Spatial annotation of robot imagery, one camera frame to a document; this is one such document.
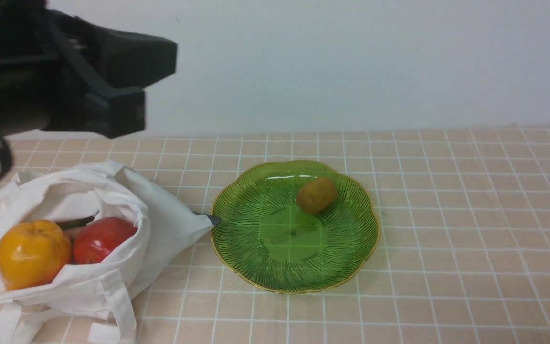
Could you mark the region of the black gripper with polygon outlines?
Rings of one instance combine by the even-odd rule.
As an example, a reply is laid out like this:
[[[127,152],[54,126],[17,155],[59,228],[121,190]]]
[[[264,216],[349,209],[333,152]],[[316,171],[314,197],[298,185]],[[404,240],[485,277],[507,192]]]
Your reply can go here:
[[[51,28],[112,86],[83,83]],[[45,0],[0,0],[0,136],[92,132],[117,139],[146,129],[146,88],[176,71],[178,46],[162,37],[96,26]]]

